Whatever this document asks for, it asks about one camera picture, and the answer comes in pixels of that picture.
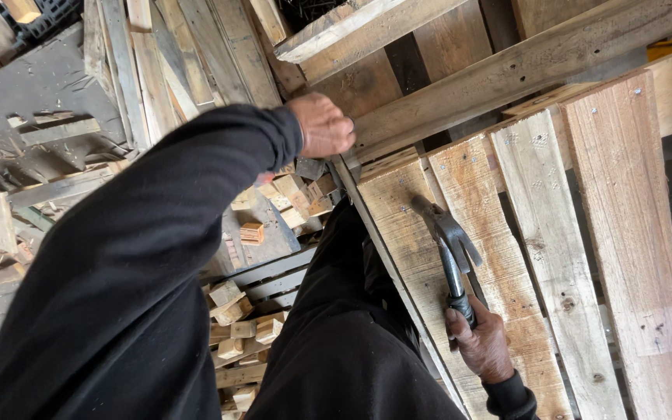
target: wood grain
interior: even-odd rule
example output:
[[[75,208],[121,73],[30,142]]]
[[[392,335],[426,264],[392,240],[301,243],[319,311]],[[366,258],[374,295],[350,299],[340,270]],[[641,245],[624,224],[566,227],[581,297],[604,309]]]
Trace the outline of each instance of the wood grain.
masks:
[[[505,321],[510,356],[523,382],[536,394],[537,415],[573,418],[523,254],[497,197],[481,142],[483,136],[427,157],[448,210],[484,260],[481,267],[475,268],[476,277],[489,310]]]
[[[579,413],[626,420],[550,112],[490,137]]]
[[[358,159],[386,155],[669,33],[672,2],[611,0],[364,115]]]
[[[479,0],[469,0],[415,29],[414,38],[433,83],[491,55]]]
[[[672,418],[672,225],[652,77],[561,108],[632,409]]]

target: small wood block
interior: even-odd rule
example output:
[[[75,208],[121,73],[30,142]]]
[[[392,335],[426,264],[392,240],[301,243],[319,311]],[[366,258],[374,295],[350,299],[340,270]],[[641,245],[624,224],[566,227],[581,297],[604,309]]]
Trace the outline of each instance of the small wood block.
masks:
[[[311,185],[308,185],[308,191],[310,191],[313,200],[318,200],[319,198],[327,196],[336,191],[337,188],[338,186],[336,186],[336,182],[334,182],[330,173],[327,173],[317,181],[314,181]]]
[[[264,243],[263,224],[244,224],[240,227],[240,243],[258,246]]]
[[[25,276],[25,267],[16,262],[9,267],[0,270],[0,285],[8,282],[16,282]]]
[[[324,196],[308,206],[308,213],[310,213],[310,217],[320,216],[332,212],[333,209],[334,204],[331,202],[331,197]]]
[[[276,337],[279,337],[282,327],[284,327],[284,323],[278,319],[269,319],[262,322],[258,324],[256,329],[255,340],[263,345],[270,344]]]
[[[223,359],[232,359],[235,356],[243,354],[244,349],[243,339],[226,339],[219,343],[217,356]]]
[[[240,320],[230,326],[230,337],[233,339],[247,339],[256,336],[255,320]]]
[[[232,396],[240,411],[247,411],[256,398],[256,386],[242,387]]]
[[[222,306],[229,303],[239,294],[240,289],[238,289],[238,285],[236,285],[232,280],[221,282],[215,285],[213,288],[211,288],[211,291],[209,291],[211,300],[214,301],[214,304],[217,306]]]

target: wooden board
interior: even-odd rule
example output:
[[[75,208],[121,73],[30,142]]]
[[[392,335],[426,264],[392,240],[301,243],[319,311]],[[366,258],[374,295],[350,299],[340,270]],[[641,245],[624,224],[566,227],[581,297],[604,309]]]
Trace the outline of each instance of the wooden board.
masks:
[[[491,55],[479,0],[469,0],[417,28],[414,38],[433,83]]]
[[[653,92],[645,71],[561,107],[632,409],[672,418],[672,226]]]
[[[527,39],[583,14],[606,0],[512,0],[520,38]]]
[[[344,115],[352,118],[403,97],[384,49],[316,84],[313,90],[331,98]]]
[[[318,83],[465,1],[407,0],[299,65],[309,84]]]
[[[48,143],[49,141],[63,140],[78,135],[97,133],[100,131],[98,120],[94,118],[82,119],[74,122],[67,122],[60,126],[50,127],[48,129],[39,129],[22,133],[20,138],[27,146]]]
[[[276,48],[276,58],[290,63],[304,60],[337,43],[350,33],[365,26],[405,0],[350,0],[329,13]]]
[[[180,5],[199,47],[199,54],[209,65],[225,104],[250,103],[245,83],[238,74],[227,41],[209,6],[203,0],[183,0]]]
[[[134,61],[134,52],[128,38],[126,10],[120,0],[100,0],[103,6],[105,26],[110,35],[110,45],[118,72],[118,84],[126,103],[126,114],[131,126],[131,136],[140,151],[149,149],[152,143],[147,131],[144,104],[141,101],[139,76]]]
[[[672,3],[611,0],[359,118],[358,159],[379,158],[669,33]]]
[[[548,110],[490,133],[579,413],[626,420],[556,135]]]
[[[505,321],[510,356],[523,382],[536,394],[537,415],[571,417],[536,292],[502,212],[481,137],[432,152],[429,163],[448,210],[484,260],[475,268],[476,277],[490,311]],[[482,408],[478,406],[476,412],[480,414]]]

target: weathered wood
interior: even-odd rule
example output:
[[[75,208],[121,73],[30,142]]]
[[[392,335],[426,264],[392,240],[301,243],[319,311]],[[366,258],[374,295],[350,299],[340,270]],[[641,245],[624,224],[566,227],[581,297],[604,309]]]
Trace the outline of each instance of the weathered wood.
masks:
[[[217,371],[217,389],[261,382],[264,379],[266,366],[267,364],[264,363],[263,365],[219,369]]]
[[[337,6],[274,50],[276,58],[291,63],[321,52],[405,0],[350,0]]]
[[[436,176],[448,210],[463,226],[484,260],[481,267],[475,268],[476,277],[490,311],[505,321],[510,355],[523,381],[536,394],[538,416],[566,418],[572,414],[562,376],[523,255],[510,233],[497,197],[481,142],[483,136],[430,153],[430,170]],[[435,314],[442,319],[440,312]],[[477,380],[475,377],[464,379]],[[485,411],[484,399],[472,398],[471,404],[466,398],[464,401],[472,418],[476,416],[474,413]]]
[[[479,0],[469,0],[415,29],[414,38],[433,83],[491,55]]]
[[[20,137],[28,146],[36,144],[48,143],[49,141],[63,140],[65,138],[75,137],[78,135],[87,135],[89,133],[97,133],[100,131],[98,120],[94,118],[82,119],[80,121],[68,122],[60,126],[50,127],[48,129],[40,129],[22,133]]]
[[[407,0],[299,65],[309,84],[319,83],[465,1]]]
[[[672,417],[672,226],[653,92],[644,71],[560,104],[636,418]]]
[[[669,33],[672,2],[611,0],[359,118],[358,159],[379,158]]]
[[[0,191],[0,250],[17,253],[17,237],[12,224],[12,211],[7,202],[7,193]]]
[[[548,110],[490,133],[582,418],[626,420]]]

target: hand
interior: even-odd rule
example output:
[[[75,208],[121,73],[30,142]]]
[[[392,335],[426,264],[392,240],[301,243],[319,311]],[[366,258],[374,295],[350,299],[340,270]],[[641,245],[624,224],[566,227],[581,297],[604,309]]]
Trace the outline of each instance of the hand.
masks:
[[[476,296],[468,297],[478,325],[471,329],[461,312],[445,311],[450,351],[459,350],[466,365],[485,383],[500,383],[515,374],[512,367],[502,317],[491,313]]]
[[[354,121],[344,117],[339,107],[320,93],[309,93],[285,105],[292,110],[303,130],[303,150],[306,158],[323,158],[342,153],[354,144],[357,136]]]

